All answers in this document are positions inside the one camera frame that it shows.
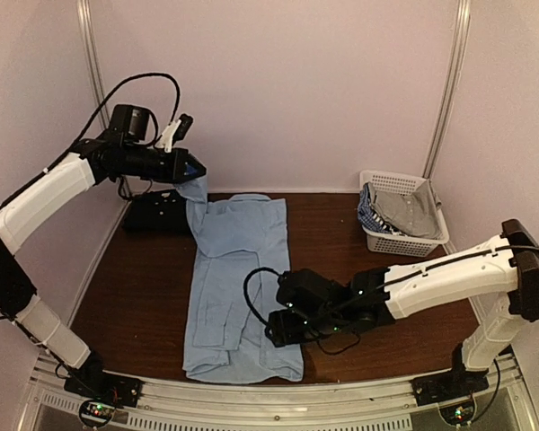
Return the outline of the light blue long sleeve shirt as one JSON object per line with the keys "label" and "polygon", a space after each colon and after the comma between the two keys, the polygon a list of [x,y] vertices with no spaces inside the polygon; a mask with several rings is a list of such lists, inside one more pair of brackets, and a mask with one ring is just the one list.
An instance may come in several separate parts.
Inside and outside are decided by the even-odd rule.
{"label": "light blue long sleeve shirt", "polygon": [[182,369],[203,383],[299,382],[298,345],[275,347],[264,320],[279,309],[277,276],[290,268],[287,203],[262,194],[211,201],[206,178],[179,186],[197,245]]}

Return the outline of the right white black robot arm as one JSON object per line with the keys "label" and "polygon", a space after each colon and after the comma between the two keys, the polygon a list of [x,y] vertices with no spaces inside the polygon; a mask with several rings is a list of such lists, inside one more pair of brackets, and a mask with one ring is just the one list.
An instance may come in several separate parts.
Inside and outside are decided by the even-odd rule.
{"label": "right white black robot arm", "polygon": [[358,272],[346,284],[311,269],[278,275],[265,335],[275,347],[319,342],[334,334],[360,335],[446,303],[495,294],[498,301],[475,332],[456,347],[443,376],[458,397],[492,365],[528,323],[539,321],[539,245],[516,219],[471,249],[410,266]]}

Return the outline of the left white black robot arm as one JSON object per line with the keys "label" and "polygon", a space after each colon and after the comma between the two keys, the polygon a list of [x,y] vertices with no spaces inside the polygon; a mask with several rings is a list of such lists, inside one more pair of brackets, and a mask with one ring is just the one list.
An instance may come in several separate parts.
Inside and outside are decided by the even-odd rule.
{"label": "left white black robot arm", "polygon": [[39,297],[16,253],[66,203],[107,179],[135,176],[182,184],[206,172],[185,148],[83,140],[53,168],[41,172],[26,189],[0,205],[0,313],[65,365],[91,398],[101,399],[111,389],[110,377],[102,372],[102,359]]}

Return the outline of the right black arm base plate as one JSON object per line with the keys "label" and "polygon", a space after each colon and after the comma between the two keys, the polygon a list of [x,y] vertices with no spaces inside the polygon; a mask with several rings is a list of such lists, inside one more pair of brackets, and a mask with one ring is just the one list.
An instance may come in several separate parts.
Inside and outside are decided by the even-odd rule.
{"label": "right black arm base plate", "polygon": [[411,387],[420,407],[485,391],[489,388],[489,382],[487,372],[449,370],[417,377],[411,381]]}

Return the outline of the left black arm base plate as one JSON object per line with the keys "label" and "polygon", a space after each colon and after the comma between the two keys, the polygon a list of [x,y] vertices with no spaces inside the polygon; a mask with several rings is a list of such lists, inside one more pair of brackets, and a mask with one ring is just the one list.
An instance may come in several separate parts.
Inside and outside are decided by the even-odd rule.
{"label": "left black arm base plate", "polygon": [[64,383],[65,391],[103,401],[118,408],[135,408],[141,389],[142,381],[140,379],[102,370],[88,372],[70,368]]}

